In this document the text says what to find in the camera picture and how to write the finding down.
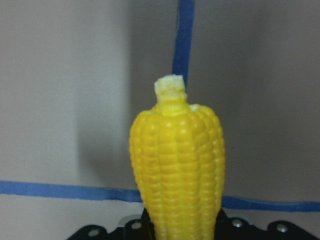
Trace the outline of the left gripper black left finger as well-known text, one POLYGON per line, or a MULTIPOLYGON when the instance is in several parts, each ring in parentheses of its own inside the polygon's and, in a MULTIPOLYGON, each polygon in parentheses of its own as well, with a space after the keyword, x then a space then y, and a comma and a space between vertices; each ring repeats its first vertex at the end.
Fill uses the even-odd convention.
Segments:
POLYGON ((100 225, 86 225, 73 233, 68 240, 155 240, 154 226, 146 209, 138 219, 128 221, 108 232, 100 225))

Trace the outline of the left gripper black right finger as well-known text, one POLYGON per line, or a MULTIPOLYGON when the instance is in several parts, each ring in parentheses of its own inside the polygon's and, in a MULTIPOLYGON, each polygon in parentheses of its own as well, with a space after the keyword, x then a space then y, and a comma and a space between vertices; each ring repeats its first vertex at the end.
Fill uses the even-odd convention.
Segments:
POLYGON ((298 225, 279 220, 263 230, 240 217, 228 217, 220 210, 215 225, 216 240, 318 240, 298 225))

